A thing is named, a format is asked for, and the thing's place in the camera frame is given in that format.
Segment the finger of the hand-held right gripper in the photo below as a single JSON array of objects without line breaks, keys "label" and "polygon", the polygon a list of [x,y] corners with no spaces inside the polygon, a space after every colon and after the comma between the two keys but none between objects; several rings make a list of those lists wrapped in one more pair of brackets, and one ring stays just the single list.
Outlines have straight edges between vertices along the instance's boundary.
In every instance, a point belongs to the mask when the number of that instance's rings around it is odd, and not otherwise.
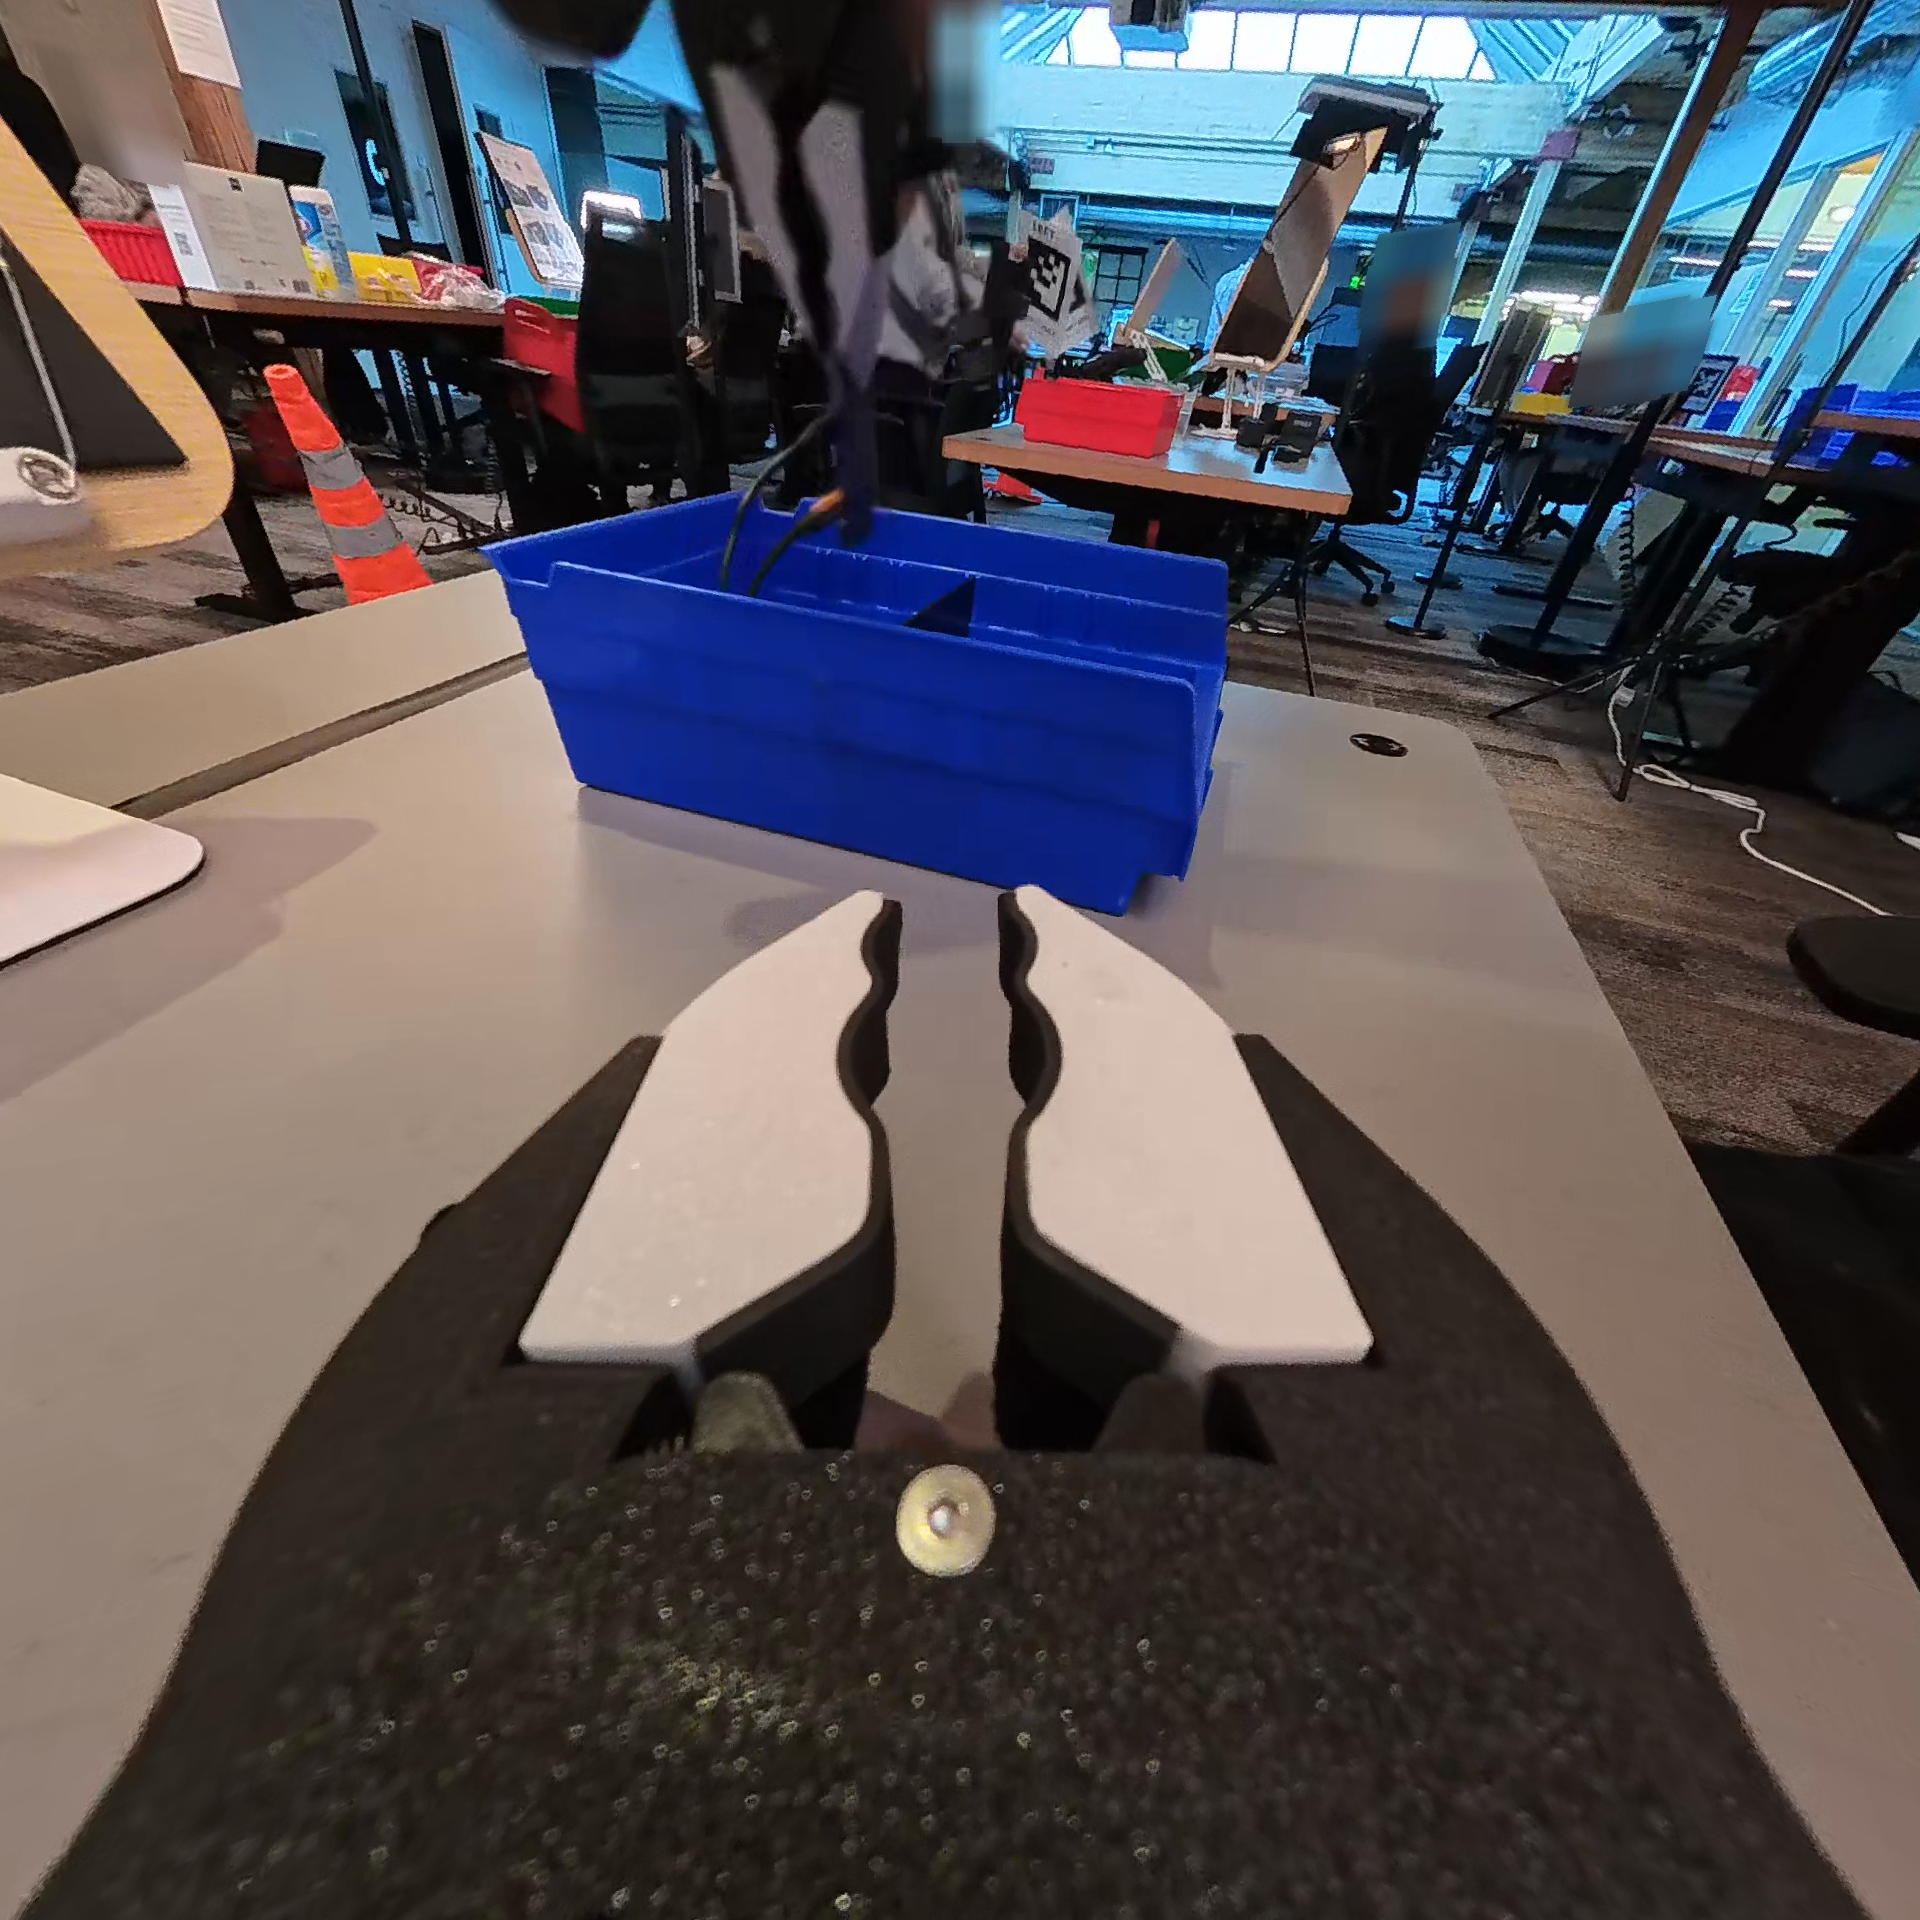
[{"label": "finger of the hand-held right gripper", "polygon": [[846,331],[844,249],[834,237],[846,182],[846,107],[796,91],[774,98],[737,63],[710,70],[710,94],[737,202],[804,334],[830,363]]},{"label": "finger of the hand-held right gripper", "polygon": [[889,281],[862,135],[857,110],[816,110],[801,133],[808,322],[846,394],[873,387]]}]

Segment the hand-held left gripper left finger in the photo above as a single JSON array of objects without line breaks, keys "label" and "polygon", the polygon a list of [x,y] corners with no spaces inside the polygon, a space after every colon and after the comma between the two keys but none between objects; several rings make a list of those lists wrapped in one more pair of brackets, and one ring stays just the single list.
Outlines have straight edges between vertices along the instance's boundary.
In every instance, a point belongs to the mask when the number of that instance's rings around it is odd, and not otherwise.
[{"label": "hand-held left gripper left finger", "polygon": [[889,1010],[903,909],[857,892],[758,949],[655,1050],[516,1358],[651,1366],[686,1403],[760,1377],[848,1450],[896,1310]]}]

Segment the white cardboard box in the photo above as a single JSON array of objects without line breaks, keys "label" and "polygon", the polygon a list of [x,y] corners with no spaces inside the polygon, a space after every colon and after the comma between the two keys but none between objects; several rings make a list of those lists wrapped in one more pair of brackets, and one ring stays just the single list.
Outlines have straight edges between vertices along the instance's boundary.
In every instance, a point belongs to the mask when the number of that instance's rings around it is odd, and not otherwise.
[{"label": "white cardboard box", "polygon": [[185,290],[318,294],[284,182],[188,159],[150,196]]}]

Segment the tilted tablet on stand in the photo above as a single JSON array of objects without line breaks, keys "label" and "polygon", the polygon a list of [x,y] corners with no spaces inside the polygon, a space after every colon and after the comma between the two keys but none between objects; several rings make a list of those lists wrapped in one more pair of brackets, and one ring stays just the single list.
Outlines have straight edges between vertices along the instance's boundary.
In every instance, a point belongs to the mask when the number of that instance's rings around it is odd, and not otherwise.
[{"label": "tilted tablet on stand", "polygon": [[1438,100],[1426,84],[1314,79],[1300,114],[1289,148],[1299,170],[1203,363],[1203,381],[1219,381],[1228,422],[1258,406],[1258,385],[1289,359],[1329,278],[1338,234],[1385,163],[1402,174],[1393,227],[1403,227]]}]

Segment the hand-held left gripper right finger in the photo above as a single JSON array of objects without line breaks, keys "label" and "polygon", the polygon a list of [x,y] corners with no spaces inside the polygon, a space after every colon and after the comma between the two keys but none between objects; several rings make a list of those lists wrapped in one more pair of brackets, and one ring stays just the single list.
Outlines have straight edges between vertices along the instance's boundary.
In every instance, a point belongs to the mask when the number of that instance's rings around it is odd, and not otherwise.
[{"label": "hand-held left gripper right finger", "polygon": [[1334,1370],[1377,1333],[1265,1083],[1276,1054],[1039,884],[999,897],[1019,1115],[999,1230],[994,1426],[1090,1450],[1139,1383]]}]

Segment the orange traffic cone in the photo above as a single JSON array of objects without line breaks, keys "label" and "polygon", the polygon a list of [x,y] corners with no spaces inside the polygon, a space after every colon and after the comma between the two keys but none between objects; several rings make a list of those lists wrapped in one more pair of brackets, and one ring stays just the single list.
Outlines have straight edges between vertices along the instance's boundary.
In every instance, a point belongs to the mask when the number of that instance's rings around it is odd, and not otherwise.
[{"label": "orange traffic cone", "polygon": [[348,603],[359,609],[431,588],[418,553],[400,538],[387,503],[302,373],[273,363],[263,378],[305,471]]}]

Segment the black cable orange plugs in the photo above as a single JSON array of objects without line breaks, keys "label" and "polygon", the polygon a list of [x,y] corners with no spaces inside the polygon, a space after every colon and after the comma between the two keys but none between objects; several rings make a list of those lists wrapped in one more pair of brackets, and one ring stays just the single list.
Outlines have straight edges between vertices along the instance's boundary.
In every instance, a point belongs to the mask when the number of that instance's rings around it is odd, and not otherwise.
[{"label": "black cable orange plugs", "polygon": [[[839,406],[825,406],[816,413],[790,444],[783,444],[764,465],[758,469],[755,477],[750,481],[746,493],[737,498],[734,519],[727,527],[727,539],[722,543],[722,553],[719,559],[716,572],[716,589],[729,591],[734,579],[734,559],[740,543],[740,538],[748,527],[750,517],[758,513],[761,493],[771,486],[776,477],[779,477],[803,452],[812,451],[816,442],[830,436],[838,427]],[[846,493],[839,486],[816,497],[808,508],[799,510],[796,517],[787,524],[784,532],[776,541],[769,558],[760,564],[760,572],[752,577],[748,586],[748,596],[760,596],[769,579],[774,577],[777,562],[784,553],[799,543],[801,539],[816,535],[830,526],[834,526],[846,510]]]}]

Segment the blue storage bin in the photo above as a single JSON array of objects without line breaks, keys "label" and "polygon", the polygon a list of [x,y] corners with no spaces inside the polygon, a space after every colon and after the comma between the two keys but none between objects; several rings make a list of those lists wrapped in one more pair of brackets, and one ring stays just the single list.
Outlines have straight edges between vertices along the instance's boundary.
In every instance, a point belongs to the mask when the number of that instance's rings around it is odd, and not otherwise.
[{"label": "blue storage bin", "polygon": [[[808,535],[731,497],[488,553],[578,783],[1126,914],[1190,873],[1228,679],[1219,559],[876,513]],[[972,635],[905,622],[977,577]]]}]

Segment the red storage bin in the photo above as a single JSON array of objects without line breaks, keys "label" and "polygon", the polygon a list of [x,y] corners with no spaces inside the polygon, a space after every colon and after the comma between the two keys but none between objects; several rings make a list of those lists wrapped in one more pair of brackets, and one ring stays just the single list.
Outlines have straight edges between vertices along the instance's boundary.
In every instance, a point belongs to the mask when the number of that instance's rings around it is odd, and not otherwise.
[{"label": "red storage bin", "polygon": [[1170,451],[1190,401],[1187,389],[1134,379],[1034,374],[1023,385],[1015,422],[1028,446],[1152,461]]}]

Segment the white tablet stand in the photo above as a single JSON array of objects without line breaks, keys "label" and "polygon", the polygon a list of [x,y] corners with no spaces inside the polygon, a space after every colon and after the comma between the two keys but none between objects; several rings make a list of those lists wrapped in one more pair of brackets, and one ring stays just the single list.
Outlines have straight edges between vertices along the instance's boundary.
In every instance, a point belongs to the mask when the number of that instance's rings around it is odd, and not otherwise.
[{"label": "white tablet stand", "polygon": [[[87,527],[75,466],[48,447],[6,446],[6,548]],[[176,892],[203,858],[191,833],[2,775],[2,964]]]}]

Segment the black white tag sign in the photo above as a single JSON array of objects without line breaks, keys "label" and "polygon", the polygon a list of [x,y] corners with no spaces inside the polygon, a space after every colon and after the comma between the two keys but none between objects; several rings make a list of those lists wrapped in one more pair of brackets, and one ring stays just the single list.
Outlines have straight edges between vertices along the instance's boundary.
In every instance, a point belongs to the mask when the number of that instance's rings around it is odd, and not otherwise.
[{"label": "black white tag sign", "polygon": [[1019,330],[1028,351],[1044,361],[1086,348],[1097,335],[1097,302],[1090,293],[1084,237],[1070,215],[1042,220],[1019,212],[1026,298]]}]

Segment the grey desk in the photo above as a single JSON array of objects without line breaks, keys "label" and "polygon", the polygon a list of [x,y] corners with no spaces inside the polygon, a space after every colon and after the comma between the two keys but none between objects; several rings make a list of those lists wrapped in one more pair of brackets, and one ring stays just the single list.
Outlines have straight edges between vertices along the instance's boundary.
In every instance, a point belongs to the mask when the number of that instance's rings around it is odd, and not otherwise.
[{"label": "grey desk", "polygon": [[[1192,871],[1115,933],[1500,1263],[1810,1831],[1870,1914],[1916,1915],[1914,1579],[1490,763],[1420,716],[1234,683],[1224,714]],[[992,890],[585,796],[495,579],[8,694],[6,771],[147,802],[207,853],[6,970],[6,1915],[426,1223],[619,1045],[859,890],[903,905],[871,1380],[985,1436],[1018,1115]]]}]

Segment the wooden table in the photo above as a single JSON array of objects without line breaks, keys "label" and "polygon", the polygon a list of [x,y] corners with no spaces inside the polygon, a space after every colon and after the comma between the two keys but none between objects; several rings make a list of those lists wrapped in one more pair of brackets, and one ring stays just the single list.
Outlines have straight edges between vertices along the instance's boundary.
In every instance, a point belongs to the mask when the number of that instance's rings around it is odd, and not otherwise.
[{"label": "wooden table", "polygon": [[1330,446],[1300,465],[1268,465],[1228,442],[1178,438],[1152,457],[1028,442],[1015,422],[944,438],[955,465],[1011,474],[1080,513],[1111,515],[1118,543],[1172,551],[1216,524],[1260,517],[1342,521],[1353,486]]}]

